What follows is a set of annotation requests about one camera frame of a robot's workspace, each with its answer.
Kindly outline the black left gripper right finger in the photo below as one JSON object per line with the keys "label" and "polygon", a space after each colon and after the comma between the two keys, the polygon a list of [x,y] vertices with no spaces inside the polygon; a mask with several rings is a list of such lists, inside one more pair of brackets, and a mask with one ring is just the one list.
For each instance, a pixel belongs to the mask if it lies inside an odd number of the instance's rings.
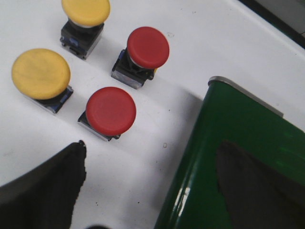
{"label": "black left gripper right finger", "polygon": [[219,189],[235,229],[303,229],[305,187],[223,141],[216,151]]}

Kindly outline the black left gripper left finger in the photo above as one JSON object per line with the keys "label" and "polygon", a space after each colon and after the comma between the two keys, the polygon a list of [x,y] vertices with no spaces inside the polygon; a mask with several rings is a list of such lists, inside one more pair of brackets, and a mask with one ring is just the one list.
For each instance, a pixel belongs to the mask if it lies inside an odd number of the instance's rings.
{"label": "black left gripper left finger", "polygon": [[2,229],[68,229],[86,179],[86,145],[68,145],[30,172],[1,186]]}

